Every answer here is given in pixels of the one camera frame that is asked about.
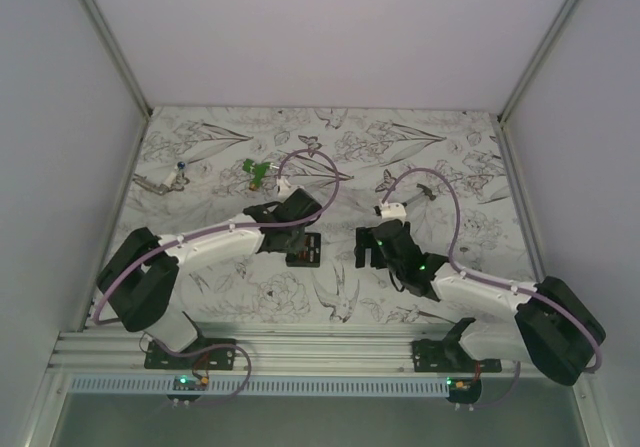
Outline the black fuse box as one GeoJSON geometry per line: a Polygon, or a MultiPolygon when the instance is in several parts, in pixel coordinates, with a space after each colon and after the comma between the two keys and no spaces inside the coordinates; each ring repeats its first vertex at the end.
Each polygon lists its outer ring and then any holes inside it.
{"type": "Polygon", "coordinates": [[[303,247],[285,257],[291,268],[319,268],[321,264],[322,237],[320,233],[306,233],[303,247]]]}

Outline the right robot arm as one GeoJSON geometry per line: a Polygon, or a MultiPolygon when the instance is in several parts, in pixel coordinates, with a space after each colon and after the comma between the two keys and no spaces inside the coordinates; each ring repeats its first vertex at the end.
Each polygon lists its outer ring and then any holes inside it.
{"type": "Polygon", "coordinates": [[[481,282],[445,256],[422,251],[409,223],[400,220],[357,228],[354,254],[358,268],[388,270],[397,291],[457,311],[458,320],[436,347],[452,370],[466,371],[477,361],[511,360],[572,386],[600,364],[596,350],[605,329],[559,278],[481,282]]]}

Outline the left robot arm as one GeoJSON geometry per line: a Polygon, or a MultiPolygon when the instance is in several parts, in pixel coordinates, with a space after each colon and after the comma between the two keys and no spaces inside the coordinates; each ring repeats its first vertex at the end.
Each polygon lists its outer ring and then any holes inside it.
{"type": "Polygon", "coordinates": [[[168,349],[179,367],[197,366],[204,356],[200,333],[172,301],[190,273],[236,257],[290,254],[304,244],[305,227],[323,207],[304,189],[282,201],[245,208],[231,219],[189,233],[155,235],[147,227],[132,231],[103,267],[97,288],[103,298],[96,315],[110,306],[129,332],[144,332],[168,349]]]}

